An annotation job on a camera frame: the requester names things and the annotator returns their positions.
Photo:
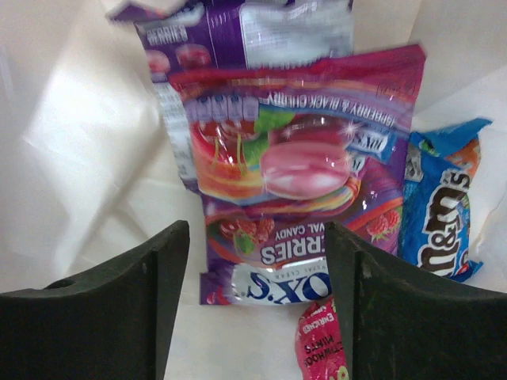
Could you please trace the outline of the purple berries candy bag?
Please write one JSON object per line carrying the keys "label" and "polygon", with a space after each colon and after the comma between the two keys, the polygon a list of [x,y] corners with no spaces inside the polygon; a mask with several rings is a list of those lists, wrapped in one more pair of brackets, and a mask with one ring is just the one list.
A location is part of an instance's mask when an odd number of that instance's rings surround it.
{"label": "purple berries candy bag", "polygon": [[122,1],[107,12],[132,24],[170,137],[178,176],[196,192],[188,113],[172,74],[203,68],[292,68],[353,53],[351,1],[187,1],[169,11]]}

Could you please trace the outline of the blue checkered paper bag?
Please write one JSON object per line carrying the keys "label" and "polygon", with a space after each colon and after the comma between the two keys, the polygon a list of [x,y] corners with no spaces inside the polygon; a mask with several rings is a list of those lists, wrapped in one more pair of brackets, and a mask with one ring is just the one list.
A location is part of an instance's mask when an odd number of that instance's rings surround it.
{"label": "blue checkered paper bag", "polygon": [[[298,379],[304,305],[205,307],[200,198],[185,190],[158,116],[139,38],[114,1],[1,4],[1,289],[45,287],[182,219],[191,246],[168,379]],[[356,1],[358,52],[420,43],[427,60],[413,126],[475,117],[470,285],[506,289],[506,4]]]}

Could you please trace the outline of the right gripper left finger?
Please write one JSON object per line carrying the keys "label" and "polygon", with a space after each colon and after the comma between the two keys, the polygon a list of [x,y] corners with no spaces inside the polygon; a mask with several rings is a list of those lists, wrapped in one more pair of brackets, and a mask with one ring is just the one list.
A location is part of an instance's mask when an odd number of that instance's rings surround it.
{"label": "right gripper left finger", "polygon": [[84,272],[2,294],[2,378],[163,378],[188,255],[177,221]]}

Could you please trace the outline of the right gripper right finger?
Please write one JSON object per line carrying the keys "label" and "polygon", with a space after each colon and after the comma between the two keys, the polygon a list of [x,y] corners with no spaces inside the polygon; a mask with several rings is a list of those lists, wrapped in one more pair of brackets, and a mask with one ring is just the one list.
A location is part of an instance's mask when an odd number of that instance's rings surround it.
{"label": "right gripper right finger", "polygon": [[506,296],[426,272],[326,224],[352,379],[503,379]]}

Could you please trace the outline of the pink candy bag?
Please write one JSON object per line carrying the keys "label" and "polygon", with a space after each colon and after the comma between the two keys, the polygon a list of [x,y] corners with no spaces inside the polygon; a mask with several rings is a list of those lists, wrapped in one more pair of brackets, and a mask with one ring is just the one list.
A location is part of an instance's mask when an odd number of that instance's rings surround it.
{"label": "pink candy bag", "polygon": [[425,59],[412,44],[297,68],[170,77],[187,113],[204,211],[201,304],[325,298],[328,222],[397,252]]}

